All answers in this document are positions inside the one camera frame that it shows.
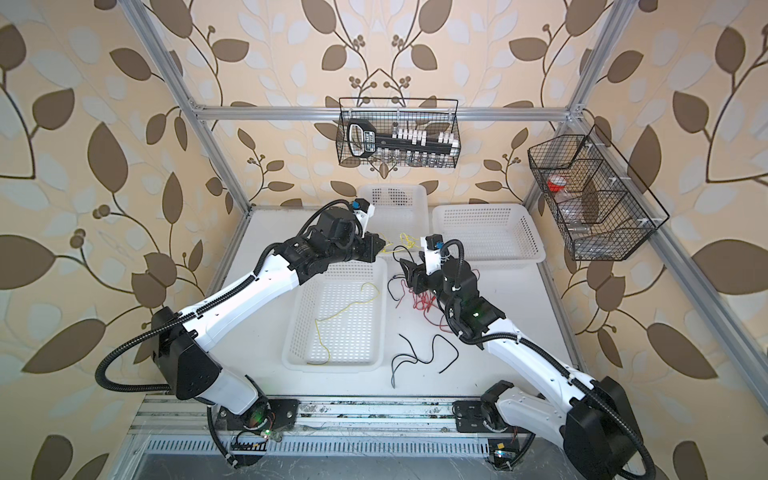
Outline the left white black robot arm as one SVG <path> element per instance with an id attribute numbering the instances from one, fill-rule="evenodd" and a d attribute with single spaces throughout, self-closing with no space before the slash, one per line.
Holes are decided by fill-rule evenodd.
<path id="1" fill-rule="evenodd" d="M 217 362 L 212 348 L 234 327 L 261 307 L 322 274 L 334 263 L 372 263 L 385 242 L 367 229 L 375 208 L 367 200 L 333 200 L 313 213 L 298 233 L 269 244 L 253 271 L 200 302 L 178 312 L 164 307 L 151 319 L 150 330 L 107 354 L 96 368 L 96 383 L 123 393 L 170 393 L 179 400 L 204 403 L 212 441 L 227 463 L 238 459 L 215 429 L 212 408 L 219 406 L 259 430 L 269 418 L 265 394 L 248 376 L 238 376 Z M 151 347 L 153 362 L 164 378 L 160 384 L 130 385 L 108 378 L 109 366 L 135 346 Z"/>

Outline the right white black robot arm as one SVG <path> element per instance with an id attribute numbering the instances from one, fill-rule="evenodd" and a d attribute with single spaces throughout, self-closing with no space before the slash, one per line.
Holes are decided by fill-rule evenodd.
<path id="1" fill-rule="evenodd" d="M 536 392 L 499 381 L 481 399 L 490 430 L 520 427 L 559 447 L 586 479 L 654 479 L 657 468 L 623 387 L 596 380 L 557 359 L 525 335 L 479 293 L 478 278 L 458 239 L 423 239 L 418 258 L 399 260 L 407 286 L 431 293 L 447 326 L 463 344 L 499 358 Z M 643 470 L 628 468 L 639 457 Z"/>

